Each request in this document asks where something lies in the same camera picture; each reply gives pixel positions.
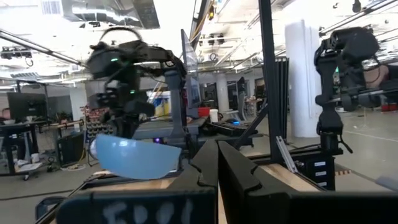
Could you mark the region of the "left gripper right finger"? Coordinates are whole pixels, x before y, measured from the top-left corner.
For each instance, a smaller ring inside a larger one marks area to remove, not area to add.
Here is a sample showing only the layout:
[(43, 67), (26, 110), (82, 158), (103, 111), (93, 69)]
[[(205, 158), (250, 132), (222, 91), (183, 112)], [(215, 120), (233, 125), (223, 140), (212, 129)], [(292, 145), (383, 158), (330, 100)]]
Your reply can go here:
[(258, 166), (219, 142), (219, 178), (231, 224), (398, 224), (398, 193), (318, 190), (273, 164)]

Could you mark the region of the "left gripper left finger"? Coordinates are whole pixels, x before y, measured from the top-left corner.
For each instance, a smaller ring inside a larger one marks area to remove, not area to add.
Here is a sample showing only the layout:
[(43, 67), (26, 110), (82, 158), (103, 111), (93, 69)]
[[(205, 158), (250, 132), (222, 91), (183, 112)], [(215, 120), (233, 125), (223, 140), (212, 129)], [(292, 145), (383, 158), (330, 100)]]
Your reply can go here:
[(83, 192), (58, 208), (56, 224), (216, 224), (218, 145), (208, 140), (167, 187), (135, 184)]

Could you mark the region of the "parts bin rack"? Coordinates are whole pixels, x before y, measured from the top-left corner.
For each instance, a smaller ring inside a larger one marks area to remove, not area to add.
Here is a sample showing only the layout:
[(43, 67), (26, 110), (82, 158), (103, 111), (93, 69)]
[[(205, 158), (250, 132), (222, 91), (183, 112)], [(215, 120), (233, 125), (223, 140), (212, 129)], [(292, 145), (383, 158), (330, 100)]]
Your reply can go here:
[(113, 129), (108, 123), (102, 122), (102, 118), (106, 112), (107, 108), (90, 110), (88, 105), (82, 106), (80, 108), (84, 116), (85, 132), (86, 138), (92, 140), (97, 134), (112, 134)]

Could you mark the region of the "yellow and blue bag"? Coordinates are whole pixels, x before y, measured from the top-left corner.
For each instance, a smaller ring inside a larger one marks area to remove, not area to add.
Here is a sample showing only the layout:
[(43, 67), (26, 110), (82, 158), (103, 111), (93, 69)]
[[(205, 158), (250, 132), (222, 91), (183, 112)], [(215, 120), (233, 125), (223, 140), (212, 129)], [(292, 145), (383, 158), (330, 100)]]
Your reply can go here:
[(156, 116), (168, 116), (171, 114), (171, 97), (169, 91), (160, 91), (153, 100)]

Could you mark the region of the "round floor fan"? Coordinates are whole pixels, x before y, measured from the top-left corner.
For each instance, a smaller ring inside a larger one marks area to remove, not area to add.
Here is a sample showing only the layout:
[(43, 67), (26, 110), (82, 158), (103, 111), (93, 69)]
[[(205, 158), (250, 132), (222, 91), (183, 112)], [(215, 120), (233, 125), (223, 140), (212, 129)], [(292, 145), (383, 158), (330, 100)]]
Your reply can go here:
[(96, 152), (96, 137), (91, 139), (88, 144), (88, 153), (93, 159), (97, 159), (97, 152)]

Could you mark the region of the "blue plastic bowl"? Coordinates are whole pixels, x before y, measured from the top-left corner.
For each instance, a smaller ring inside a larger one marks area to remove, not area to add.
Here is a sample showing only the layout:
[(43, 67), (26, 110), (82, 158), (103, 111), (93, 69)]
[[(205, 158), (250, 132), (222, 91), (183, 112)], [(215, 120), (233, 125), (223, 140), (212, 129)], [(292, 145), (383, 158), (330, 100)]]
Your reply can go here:
[(166, 176), (175, 169), (181, 151), (179, 147), (111, 135), (96, 137), (101, 167), (130, 179), (152, 180)]

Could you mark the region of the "black computer tower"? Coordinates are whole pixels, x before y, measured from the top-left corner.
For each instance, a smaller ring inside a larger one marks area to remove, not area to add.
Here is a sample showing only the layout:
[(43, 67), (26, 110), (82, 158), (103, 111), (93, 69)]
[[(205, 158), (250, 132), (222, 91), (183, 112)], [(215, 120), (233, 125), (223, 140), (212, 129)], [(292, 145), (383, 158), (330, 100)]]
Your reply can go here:
[(58, 162), (61, 167), (66, 167), (85, 158), (84, 132), (71, 133), (59, 138), (57, 141)]

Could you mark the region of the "black keyboard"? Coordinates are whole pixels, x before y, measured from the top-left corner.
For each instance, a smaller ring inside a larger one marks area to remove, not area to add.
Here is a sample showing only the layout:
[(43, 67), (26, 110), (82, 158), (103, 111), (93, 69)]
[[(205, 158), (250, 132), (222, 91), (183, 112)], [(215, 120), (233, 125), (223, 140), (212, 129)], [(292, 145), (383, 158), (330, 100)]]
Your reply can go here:
[(214, 122), (210, 123), (210, 126), (219, 134), (225, 136), (240, 136), (245, 130), (247, 130), (247, 126), (243, 126), (240, 124), (231, 124), (225, 122)]

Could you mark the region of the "black box with white labels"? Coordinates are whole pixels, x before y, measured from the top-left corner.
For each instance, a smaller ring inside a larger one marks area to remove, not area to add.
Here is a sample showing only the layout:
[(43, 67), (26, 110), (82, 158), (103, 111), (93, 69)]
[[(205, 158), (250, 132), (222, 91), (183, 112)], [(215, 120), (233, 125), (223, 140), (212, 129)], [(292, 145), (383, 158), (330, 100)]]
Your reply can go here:
[(335, 190), (335, 158), (317, 156), (305, 161), (304, 174), (317, 185), (327, 190)]

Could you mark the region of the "thin flat monitor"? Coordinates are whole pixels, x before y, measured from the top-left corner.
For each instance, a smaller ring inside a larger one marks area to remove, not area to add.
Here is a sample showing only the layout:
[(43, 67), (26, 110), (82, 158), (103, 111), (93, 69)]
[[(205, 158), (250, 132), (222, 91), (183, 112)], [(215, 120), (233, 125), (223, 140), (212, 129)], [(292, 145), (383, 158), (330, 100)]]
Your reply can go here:
[(186, 93), (187, 114), (198, 117), (198, 107), (201, 103), (200, 83), (198, 76), (198, 59), (195, 50), (191, 46), (190, 39), (183, 29), (180, 30), (182, 40), (182, 56), (187, 70)]

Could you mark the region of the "black computer monitor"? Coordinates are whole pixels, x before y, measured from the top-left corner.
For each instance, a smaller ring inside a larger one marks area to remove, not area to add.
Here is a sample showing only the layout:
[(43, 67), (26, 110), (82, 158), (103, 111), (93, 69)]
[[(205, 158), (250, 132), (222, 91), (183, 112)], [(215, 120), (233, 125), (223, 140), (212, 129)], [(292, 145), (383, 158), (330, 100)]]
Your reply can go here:
[(7, 93), (11, 119), (22, 119), (35, 116), (47, 119), (47, 101), (44, 94)]

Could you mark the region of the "black rolling desk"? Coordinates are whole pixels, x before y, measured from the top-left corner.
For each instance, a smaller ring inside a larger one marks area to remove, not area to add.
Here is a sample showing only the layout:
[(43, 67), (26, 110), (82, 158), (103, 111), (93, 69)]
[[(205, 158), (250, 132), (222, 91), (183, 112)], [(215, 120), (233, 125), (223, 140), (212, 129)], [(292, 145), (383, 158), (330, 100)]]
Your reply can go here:
[[(39, 159), (39, 147), (37, 144), (36, 126), (44, 124), (44, 121), (27, 122), (19, 124), (6, 124), (0, 126), (0, 150), (4, 149), (7, 159), (7, 173), (0, 173), (0, 177), (23, 176), (24, 180), (28, 180), (31, 173), (43, 166)], [(15, 162), (12, 153), (12, 147), (9, 145), (10, 137), (13, 135), (24, 135), (25, 142), (25, 160), (26, 164), (15, 170)]]

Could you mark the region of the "person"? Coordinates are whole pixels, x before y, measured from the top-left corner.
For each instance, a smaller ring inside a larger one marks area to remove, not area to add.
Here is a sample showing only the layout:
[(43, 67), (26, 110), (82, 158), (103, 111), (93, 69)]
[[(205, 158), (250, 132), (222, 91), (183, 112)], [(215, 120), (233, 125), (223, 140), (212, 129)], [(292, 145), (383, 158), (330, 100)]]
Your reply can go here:
[(1, 115), (0, 115), (0, 125), (5, 125), (5, 121), (8, 121), (10, 119), (11, 119), (11, 115), (10, 115), (9, 108), (4, 108), (1, 111)]

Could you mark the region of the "white round pillar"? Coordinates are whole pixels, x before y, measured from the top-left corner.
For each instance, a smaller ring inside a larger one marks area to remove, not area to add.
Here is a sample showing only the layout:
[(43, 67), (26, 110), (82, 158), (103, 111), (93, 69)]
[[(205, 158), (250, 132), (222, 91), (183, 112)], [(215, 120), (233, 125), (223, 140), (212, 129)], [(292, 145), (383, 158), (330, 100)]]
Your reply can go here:
[(289, 59), (289, 103), (292, 134), (298, 138), (315, 138), (322, 108), (315, 103), (321, 93), (321, 80), (314, 66), (314, 55), (320, 46), (318, 29), (299, 19), (285, 27), (286, 56)]

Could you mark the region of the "silver aluminium bracket strip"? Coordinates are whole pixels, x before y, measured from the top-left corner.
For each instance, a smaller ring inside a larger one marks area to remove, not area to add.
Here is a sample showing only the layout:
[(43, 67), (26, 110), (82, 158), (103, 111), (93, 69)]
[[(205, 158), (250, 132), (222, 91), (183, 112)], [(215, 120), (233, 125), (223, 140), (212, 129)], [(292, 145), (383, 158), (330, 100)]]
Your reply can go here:
[(284, 162), (285, 162), (288, 170), (291, 171), (292, 173), (297, 173), (298, 170), (296, 168), (295, 162), (293, 161), (293, 159), (290, 155), (289, 150), (287, 149), (285, 141), (282, 139), (281, 136), (277, 136), (276, 142), (277, 142), (279, 151), (282, 154), (282, 157), (284, 159)]

